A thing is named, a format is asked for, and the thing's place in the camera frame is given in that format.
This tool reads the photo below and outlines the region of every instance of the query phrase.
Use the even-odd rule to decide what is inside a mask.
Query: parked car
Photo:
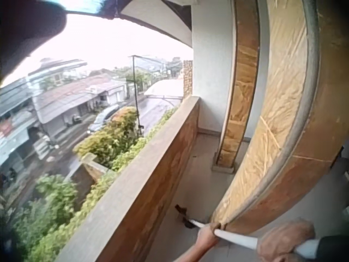
[[[108,108],[104,109],[101,113],[99,113],[94,120],[92,124],[89,125],[87,133],[93,134],[96,131],[99,131],[102,129],[103,126],[105,126],[106,123],[108,123],[111,119],[111,117],[120,109],[121,107],[119,105],[113,105],[109,106]]]

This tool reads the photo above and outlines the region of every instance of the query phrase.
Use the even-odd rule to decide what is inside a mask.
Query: green shrub
[[[95,154],[99,164],[110,168],[112,161],[137,141],[135,132],[137,113],[134,107],[121,108],[102,130],[77,144],[73,152],[82,158],[88,152]]]
[[[81,210],[76,212],[68,224],[61,225],[56,230],[51,230],[43,237],[37,246],[30,252],[26,261],[28,262],[52,262],[58,256],[59,251],[65,246],[73,236],[76,229],[82,224],[87,215],[95,207],[99,199],[105,194],[113,184],[122,169],[124,169],[145,147],[147,142],[156,134],[156,132],[165,124],[165,122],[175,112],[176,108],[164,113],[161,120],[149,132],[145,138],[139,138],[137,143],[130,146],[128,152],[123,152],[112,162],[112,169],[115,172],[107,172],[92,187],[91,192],[87,195]]]
[[[37,181],[42,199],[31,201],[14,218],[14,229],[19,236],[19,249],[28,254],[51,230],[70,220],[74,213],[77,191],[61,175],[43,176]]]

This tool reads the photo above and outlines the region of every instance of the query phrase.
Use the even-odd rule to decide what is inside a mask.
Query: human hand
[[[291,252],[295,247],[314,237],[312,223],[304,220],[289,222],[273,228],[259,239],[257,252],[263,262],[300,262],[302,258]]]
[[[220,227],[220,223],[206,224],[197,234],[195,247],[204,250],[209,250],[214,247],[218,243],[219,238],[216,237],[213,232],[215,229],[220,229]]]

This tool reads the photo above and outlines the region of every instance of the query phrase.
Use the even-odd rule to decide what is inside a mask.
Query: overcast sky
[[[113,68],[129,63],[130,55],[150,55],[171,60],[192,59],[192,49],[135,23],[84,15],[68,15],[64,31],[36,49],[3,82],[5,86],[39,68],[45,57],[80,58],[92,68]]]

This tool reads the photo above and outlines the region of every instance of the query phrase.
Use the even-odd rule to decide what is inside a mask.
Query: street
[[[151,128],[161,119],[166,110],[180,104],[179,99],[146,98],[139,102],[140,125],[144,126],[143,134],[146,136]],[[75,131],[67,132],[60,148],[53,150],[35,170],[31,171],[30,178],[14,205],[20,207],[28,200],[38,197],[34,193],[36,180],[43,174],[60,174],[67,176],[80,164],[79,159],[73,154],[72,149],[87,136],[87,128],[94,117],[89,121],[74,127]]]
[[[179,99],[147,98],[138,104],[140,123],[147,135],[151,128],[161,119],[166,110],[180,104]]]

